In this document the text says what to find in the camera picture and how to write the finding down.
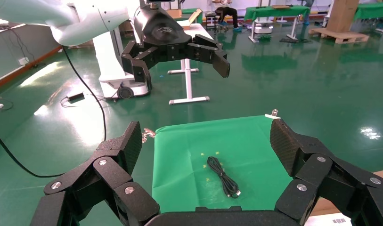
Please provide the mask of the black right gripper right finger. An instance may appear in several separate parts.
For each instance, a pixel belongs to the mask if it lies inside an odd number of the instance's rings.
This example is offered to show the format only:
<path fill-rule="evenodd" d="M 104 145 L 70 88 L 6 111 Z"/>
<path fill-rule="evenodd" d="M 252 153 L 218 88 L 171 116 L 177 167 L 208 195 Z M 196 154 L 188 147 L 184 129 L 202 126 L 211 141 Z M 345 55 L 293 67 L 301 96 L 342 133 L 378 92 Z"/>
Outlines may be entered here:
<path fill-rule="evenodd" d="M 304 225 L 319 198 L 330 201 L 354 226 L 383 226 L 383 178 L 336 157 L 321 141 L 274 119 L 270 144 L 292 181 L 275 211 Z"/>

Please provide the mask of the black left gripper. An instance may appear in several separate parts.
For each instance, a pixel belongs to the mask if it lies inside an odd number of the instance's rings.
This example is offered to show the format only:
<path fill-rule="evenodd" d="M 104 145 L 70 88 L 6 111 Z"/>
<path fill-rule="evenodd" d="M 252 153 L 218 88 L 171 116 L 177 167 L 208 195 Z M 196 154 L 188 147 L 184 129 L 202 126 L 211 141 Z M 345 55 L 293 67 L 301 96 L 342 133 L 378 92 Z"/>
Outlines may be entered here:
<path fill-rule="evenodd" d="M 149 69 L 161 62 L 185 59 L 211 64 L 222 78 L 230 73 L 230 63 L 222 44 L 196 34 L 193 38 L 164 9 L 138 8 L 133 18 L 139 43 L 129 41 L 121 53 L 122 67 L 136 82 L 152 89 Z"/>

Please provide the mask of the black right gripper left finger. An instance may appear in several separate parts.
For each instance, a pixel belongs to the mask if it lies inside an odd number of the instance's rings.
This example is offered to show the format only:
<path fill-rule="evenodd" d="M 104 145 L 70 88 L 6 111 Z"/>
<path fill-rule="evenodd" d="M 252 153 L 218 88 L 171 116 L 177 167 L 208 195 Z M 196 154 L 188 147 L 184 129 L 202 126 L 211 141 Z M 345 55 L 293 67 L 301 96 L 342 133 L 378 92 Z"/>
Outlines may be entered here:
<path fill-rule="evenodd" d="M 31 225 L 77 226 L 100 202 L 123 225 L 146 225 L 160 207 L 131 176 L 141 148 L 140 123 L 132 121 L 123 135 L 101 142 L 84 163 L 45 186 Z"/>

